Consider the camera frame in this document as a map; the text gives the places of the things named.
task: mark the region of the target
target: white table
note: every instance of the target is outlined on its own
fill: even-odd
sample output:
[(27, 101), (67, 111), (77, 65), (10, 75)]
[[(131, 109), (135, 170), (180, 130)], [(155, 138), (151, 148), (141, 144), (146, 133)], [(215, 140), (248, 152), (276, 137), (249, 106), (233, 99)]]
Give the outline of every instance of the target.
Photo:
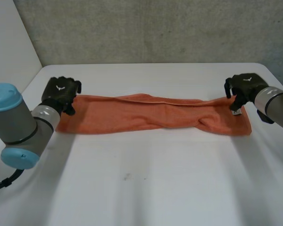
[[(283, 89), (259, 64), (52, 65), (23, 97), (33, 109), (49, 78), (65, 76), (87, 95), (209, 100), (240, 73)], [(38, 165), (0, 190), (0, 226), (283, 226), (283, 129), (246, 109), (250, 137), (195, 128), (55, 133)], [(0, 181), (12, 172), (0, 161)]]

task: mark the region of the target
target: gray wall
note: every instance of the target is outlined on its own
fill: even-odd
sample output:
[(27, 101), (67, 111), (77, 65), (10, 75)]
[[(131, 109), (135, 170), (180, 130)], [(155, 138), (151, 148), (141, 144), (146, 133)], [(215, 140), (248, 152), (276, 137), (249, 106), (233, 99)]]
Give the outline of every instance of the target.
[(258, 62), (283, 84), (283, 0), (14, 0), (43, 66)]

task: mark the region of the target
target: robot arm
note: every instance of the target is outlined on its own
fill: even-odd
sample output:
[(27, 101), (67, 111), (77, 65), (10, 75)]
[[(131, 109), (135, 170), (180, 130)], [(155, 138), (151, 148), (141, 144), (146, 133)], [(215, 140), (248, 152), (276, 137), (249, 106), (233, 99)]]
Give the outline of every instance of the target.
[(230, 106), (232, 111), (237, 111), (248, 101), (258, 109), (262, 121), (277, 123), (283, 127), (283, 90), (270, 87), (255, 73), (234, 75), (225, 81), (227, 98), (236, 95), (235, 101)]
[(16, 87), (0, 83), (0, 139), (6, 147), (2, 161), (15, 169), (36, 165), (57, 127), (62, 112), (73, 115), (73, 99), (81, 83), (72, 78), (51, 78), (42, 102), (30, 112)]

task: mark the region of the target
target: concrete wall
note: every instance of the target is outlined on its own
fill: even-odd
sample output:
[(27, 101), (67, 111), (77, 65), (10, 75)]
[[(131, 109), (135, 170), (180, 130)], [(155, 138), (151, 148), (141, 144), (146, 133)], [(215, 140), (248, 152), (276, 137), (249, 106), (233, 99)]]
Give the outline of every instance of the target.
[(0, 0), (0, 82), (22, 92), (41, 63), (12, 0)]
[(43, 66), (258, 62), (283, 83), (283, 0), (14, 0)]

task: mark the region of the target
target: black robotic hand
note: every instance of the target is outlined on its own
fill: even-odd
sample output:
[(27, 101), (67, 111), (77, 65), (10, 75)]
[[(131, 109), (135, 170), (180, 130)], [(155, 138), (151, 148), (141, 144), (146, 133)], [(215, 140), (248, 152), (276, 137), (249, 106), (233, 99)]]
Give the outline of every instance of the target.
[(232, 90), (233, 96), (236, 96), (230, 109), (232, 111), (237, 111), (248, 101), (254, 103), (256, 95), (266, 87), (268, 87), (268, 84), (255, 73), (234, 75), (232, 78), (226, 79), (226, 97), (231, 98), (230, 90)]
[(72, 103), (77, 93), (81, 93), (82, 84), (73, 78), (51, 78), (42, 95), (42, 105), (48, 105), (61, 114), (74, 115)]

